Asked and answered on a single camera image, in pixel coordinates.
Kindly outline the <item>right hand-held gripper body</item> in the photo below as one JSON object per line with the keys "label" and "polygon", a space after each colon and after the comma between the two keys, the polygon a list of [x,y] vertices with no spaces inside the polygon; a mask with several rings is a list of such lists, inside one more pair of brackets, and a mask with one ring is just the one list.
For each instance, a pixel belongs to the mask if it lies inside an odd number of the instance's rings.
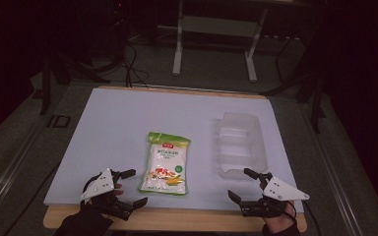
{"label": "right hand-held gripper body", "polygon": [[292,201],[306,201],[310,197],[290,186],[271,173],[260,173],[263,180],[259,187],[263,190],[262,198],[257,201],[242,201],[240,209],[243,216],[278,217],[284,213],[286,204]]}

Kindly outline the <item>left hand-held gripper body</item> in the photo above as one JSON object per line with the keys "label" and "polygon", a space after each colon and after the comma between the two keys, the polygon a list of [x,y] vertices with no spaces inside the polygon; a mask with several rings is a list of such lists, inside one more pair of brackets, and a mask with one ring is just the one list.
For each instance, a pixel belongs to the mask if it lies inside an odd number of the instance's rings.
{"label": "left hand-held gripper body", "polygon": [[112,171],[107,168],[85,184],[83,193],[80,195],[81,208],[93,207],[102,214],[128,220],[134,209],[132,205],[119,201],[112,194],[114,185],[118,181],[112,179]]}

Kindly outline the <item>clear plastic tray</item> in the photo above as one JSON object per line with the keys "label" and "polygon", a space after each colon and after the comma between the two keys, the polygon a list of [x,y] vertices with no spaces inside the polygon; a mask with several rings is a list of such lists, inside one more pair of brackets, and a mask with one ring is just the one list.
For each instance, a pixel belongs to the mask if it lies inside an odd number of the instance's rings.
{"label": "clear plastic tray", "polygon": [[260,120],[256,115],[225,112],[217,123],[217,159],[220,177],[247,180],[245,168],[263,173],[268,157]]}

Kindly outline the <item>green and white snack bag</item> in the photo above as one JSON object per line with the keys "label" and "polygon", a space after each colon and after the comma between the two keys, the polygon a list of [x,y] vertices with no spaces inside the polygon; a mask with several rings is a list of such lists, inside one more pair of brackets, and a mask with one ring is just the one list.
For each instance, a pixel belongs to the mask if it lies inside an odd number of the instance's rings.
{"label": "green and white snack bag", "polygon": [[189,139],[165,133],[148,134],[150,151],[141,192],[186,195],[186,160]]}

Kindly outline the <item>person's right hand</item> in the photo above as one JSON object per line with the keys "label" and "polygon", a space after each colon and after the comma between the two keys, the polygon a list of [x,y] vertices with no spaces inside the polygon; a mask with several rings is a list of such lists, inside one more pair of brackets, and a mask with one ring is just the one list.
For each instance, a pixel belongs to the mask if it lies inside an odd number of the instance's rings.
{"label": "person's right hand", "polygon": [[297,226],[294,216],[295,209],[293,207],[293,203],[288,202],[282,215],[272,218],[264,217],[263,220],[272,232],[278,232],[289,228],[293,224]]}

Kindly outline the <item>white paper sheet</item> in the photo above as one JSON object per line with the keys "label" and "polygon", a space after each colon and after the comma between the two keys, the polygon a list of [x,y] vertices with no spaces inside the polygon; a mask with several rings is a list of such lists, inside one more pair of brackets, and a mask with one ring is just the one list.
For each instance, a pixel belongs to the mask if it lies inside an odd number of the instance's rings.
{"label": "white paper sheet", "polygon": [[293,184],[274,110],[265,98],[96,88],[44,202],[48,206],[77,204],[89,179],[108,168],[135,170],[135,176],[122,182],[122,199],[142,198],[139,185],[150,151],[148,135],[160,132],[191,142],[186,164],[188,192],[184,196],[148,193],[149,207],[236,210],[229,191],[245,200],[260,198],[261,191],[251,178],[231,180],[219,175],[216,124],[227,112],[259,118],[269,172]]}

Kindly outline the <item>black floor socket box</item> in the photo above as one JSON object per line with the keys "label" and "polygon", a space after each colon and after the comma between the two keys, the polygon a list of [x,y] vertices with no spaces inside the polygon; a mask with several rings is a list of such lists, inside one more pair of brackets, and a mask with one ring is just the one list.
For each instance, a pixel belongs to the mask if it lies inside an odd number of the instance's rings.
{"label": "black floor socket box", "polygon": [[47,123],[47,128],[67,128],[71,118],[64,115],[52,115]]}

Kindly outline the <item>white metal stand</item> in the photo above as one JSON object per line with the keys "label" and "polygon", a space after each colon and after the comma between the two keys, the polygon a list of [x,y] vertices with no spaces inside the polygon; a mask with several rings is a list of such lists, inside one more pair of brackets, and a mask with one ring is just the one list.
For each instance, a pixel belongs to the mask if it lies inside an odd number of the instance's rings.
{"label": "white metal stand", "polygon": [[208,17],[198,17],[185,15],[183,13],[184,0],[178,1],[178,18],[177,18],[177,40],[174,53],[172,75],[179,76],[181,72],[181,62],[183,54],[182,37],[185,31],[220,34],[229,36],[250,37],[251,45],[244,51],[244,58],[248,78],[251,83],[258,81],[254,65],[253,55],[257,43],[261,36],[263,25],[268,14],[268,9],[264,8],[259,13],[257,22],[246,22],[237,20],[217,19]]}

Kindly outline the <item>aluminium rail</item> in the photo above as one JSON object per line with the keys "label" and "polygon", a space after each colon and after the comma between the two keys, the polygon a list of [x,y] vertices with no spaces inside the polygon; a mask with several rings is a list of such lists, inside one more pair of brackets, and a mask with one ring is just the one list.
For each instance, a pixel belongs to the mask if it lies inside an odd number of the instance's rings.
{"label": "aluminium rail", "polygon": [[34,124],[32,126],[31,130],[28,132],[26,139],[20,144],[20,147],[15,153],[15,156],[11,159],[9,165],[0,175],[0,203],[11,188],[16,176],[18,175],[21,165],[24,162],[25,156],[29,152],[34,139],[38,136],[41,129],[41,124]]}
{"label": "aluminium rail", "polygon": [[345,224],[347,235],[362,236],[361,227],[357,222],[348,196],[343,188],[341,178],[334,168],[334,165],[328,155],[328,152],[321,140],[320,135],[314,130],[311,124],[311,105],[305,103],[300,104],[299,107],[307,129],[310,132],[311,137],[318,149],[322,168],[324,169],[328,185],[330,186],[331,192],[337,204],[337,209],[339,210],[343,219],[343,223]]}

